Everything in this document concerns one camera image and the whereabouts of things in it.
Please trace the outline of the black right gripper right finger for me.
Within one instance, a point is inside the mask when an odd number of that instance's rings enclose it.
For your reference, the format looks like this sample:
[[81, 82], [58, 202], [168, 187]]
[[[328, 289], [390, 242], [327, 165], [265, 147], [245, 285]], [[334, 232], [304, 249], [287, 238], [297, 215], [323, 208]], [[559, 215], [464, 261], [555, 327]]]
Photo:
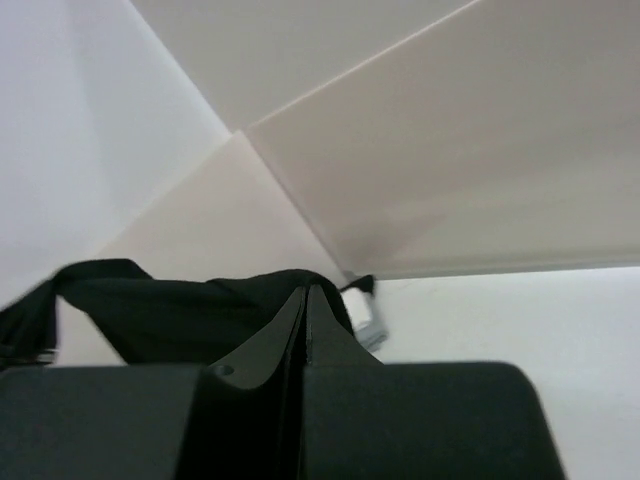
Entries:
[[304, 473], [309, 479], [561, 479], [539, 396], [504, 362], [378, 361], [307, 297]]

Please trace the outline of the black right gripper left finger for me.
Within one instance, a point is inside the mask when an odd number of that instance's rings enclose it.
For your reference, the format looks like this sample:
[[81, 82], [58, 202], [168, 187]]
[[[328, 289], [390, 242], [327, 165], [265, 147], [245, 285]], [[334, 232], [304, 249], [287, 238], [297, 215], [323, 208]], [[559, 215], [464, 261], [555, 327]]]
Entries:
[[1, 377], [5, 479], [294, 479], [304, 317], [273, 320], [210, 365], [22, 368]]

